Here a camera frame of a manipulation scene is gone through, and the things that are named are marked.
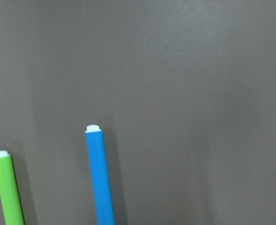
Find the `blue marker pen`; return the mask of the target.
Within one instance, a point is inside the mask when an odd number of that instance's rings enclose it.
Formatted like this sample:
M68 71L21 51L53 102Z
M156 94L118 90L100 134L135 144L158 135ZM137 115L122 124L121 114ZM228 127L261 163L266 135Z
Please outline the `blue marker pen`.
M114 225L105 148L99 125L88 125L85 131L97 224Z

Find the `brown paper table cover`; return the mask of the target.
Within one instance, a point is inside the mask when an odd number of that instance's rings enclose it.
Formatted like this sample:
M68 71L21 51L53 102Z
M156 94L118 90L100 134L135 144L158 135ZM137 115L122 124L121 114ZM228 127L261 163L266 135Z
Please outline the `brown paper table cover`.
M117 225L276 225L276 0L0 0L26 224L96 224L90 124Z

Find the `green marker pen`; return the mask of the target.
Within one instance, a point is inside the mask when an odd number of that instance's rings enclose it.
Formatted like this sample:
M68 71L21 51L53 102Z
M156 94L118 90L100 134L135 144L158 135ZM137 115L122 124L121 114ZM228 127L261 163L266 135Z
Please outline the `green marker pen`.
M11 155L0 150L0 201L7 225L24 225Z

